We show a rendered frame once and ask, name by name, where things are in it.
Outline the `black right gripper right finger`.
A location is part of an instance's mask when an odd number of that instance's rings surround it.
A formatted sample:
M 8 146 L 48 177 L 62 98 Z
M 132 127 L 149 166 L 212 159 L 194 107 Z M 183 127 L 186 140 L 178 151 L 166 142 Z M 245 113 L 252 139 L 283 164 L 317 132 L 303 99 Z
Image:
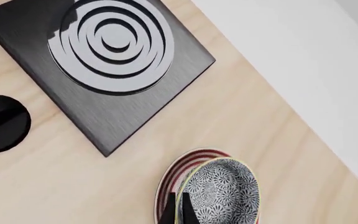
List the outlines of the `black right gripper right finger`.
M 195 224 L 195 213 L 191 204 L 189 193 L 183 193 L 183 224 Z

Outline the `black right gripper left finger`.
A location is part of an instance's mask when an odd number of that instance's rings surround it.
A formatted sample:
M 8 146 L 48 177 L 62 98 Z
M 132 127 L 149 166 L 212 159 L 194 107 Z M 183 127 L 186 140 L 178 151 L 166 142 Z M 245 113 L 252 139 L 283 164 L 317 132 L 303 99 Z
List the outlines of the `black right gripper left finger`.
M 175 193 L 169 193 L 159 224 L 175 224 Z

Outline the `black patterned bowl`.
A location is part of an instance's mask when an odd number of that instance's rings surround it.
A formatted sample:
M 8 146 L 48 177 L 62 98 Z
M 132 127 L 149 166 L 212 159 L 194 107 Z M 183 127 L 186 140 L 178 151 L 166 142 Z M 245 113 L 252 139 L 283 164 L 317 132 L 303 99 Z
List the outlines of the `black patterned bowl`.
M 259 224 L 259 183 L 235 158 L 217 157 L 188 173 L 177 193 L 175 224 L 185 224 L 181 208 L 185 193 L 200 224 Z

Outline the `plate with red rings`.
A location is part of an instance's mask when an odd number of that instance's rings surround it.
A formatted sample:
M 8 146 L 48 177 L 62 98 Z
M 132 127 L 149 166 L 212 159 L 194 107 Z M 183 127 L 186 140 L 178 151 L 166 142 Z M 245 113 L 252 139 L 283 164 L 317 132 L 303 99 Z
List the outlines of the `plate with red rings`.
M 230 157 L 230 155 L 211 147 L 200 147 L 182 154 L 170 164 L 162 176 L 155 194 L 155 224 L 158 224 L 158 221 L 162 216 L 169 193 L 177 193 L 182 181 L 193 169 L 202 163 L 217 157 Z

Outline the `flat black stove plate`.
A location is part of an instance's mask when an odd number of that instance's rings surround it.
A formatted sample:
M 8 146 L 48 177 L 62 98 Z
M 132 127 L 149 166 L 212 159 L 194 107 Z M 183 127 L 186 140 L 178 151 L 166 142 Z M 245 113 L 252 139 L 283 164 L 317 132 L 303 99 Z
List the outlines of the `flat black stove plate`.
M 215 62 L 161 0 L 10 0 L 0 45 L 104 156 Z

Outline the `round black knob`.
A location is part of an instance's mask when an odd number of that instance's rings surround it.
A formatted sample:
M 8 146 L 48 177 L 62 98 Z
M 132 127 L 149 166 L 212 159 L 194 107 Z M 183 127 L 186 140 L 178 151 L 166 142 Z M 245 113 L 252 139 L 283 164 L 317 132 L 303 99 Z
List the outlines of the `round black knob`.
M 0 152 L 5 152 L 21 143 L 31 127 L 28 109 L 10 96 L 0 95 Z

